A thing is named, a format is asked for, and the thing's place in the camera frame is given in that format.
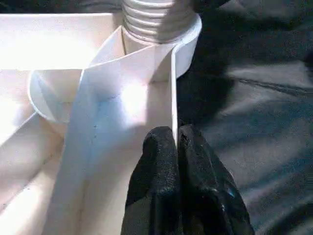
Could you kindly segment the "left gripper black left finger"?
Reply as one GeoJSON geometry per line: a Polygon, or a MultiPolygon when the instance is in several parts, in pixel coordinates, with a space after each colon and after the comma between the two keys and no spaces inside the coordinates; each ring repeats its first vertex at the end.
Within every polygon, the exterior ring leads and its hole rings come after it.
{"type": "Polygon", "coordinates": [[[152,129],[131,175],[123,235],[179,235],[181,198],[178,155],[172,130],[152,129]]]}

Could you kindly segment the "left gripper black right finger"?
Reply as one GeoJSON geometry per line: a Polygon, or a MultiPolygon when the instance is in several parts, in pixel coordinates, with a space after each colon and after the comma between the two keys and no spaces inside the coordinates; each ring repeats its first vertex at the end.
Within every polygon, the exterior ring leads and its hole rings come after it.
{"type": "Polygon", "coordinates": [[[178,141],[184,234],[254,234],[232,175],[201,132],[182,126],[178,141]]]}

